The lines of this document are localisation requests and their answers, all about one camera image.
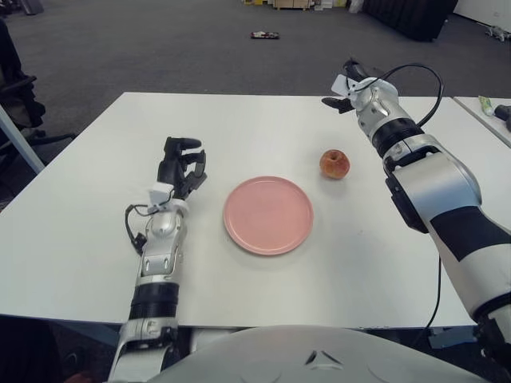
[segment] table leg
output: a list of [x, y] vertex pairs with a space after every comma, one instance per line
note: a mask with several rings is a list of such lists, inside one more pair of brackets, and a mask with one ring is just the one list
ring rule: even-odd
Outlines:
[[0, 128], [34, 172], [36, 172], [36, 174], [40, 173], [42, 169], [45, 168], [45, 165], [41, 162], [38, 155], [35, 154], [32, 147], [28, 145], [25, 137], [20, 133], [16, 125], [14, 125], [2, 106], [0, 106]]

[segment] cardboard box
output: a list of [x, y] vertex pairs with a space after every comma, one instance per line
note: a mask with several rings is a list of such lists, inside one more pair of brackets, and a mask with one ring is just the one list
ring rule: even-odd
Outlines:
[[293, 0], [275, 0], [273, 2], [274, 8], [292, 8]]

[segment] wall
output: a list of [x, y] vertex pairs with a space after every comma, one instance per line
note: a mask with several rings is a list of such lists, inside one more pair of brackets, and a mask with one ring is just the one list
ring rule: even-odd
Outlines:
[[454, 13], [511, 31], [511, 0], [459, 0]]

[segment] green object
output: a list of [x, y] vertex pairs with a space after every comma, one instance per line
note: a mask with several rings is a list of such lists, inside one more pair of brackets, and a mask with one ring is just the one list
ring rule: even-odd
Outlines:
[[488, 97], [479, 96], [479, 102], [481, 102], [482, 111], [486, 116], [493, 115], [492, 101]]

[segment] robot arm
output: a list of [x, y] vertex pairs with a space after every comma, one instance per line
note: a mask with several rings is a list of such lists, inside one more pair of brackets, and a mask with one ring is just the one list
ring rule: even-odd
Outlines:
[[406, 224], [433, 239], [485, 355], [511, 371], [511, 234], [481, 210], [474, 175], [413, 122], [390, 83], [339, 75], [332, 90], [382, 157]]
[[[204, 150], [184, 155], [182, 151], [200, 146], [200, 141], [187, 138], [169, 137], [165, 143], [158, 182], [149, 191], [150, 204], [142, 214], [149, 217], [145, 236], [139, 234], [134, 242], [130, 235], [137, 250], [145, 247], [109, 381], [147, 381], [180, 358], [176, 308], [188, 215], [184, 200], [206, 179]], [[190, 164], [195, 169], [186, 175]]]

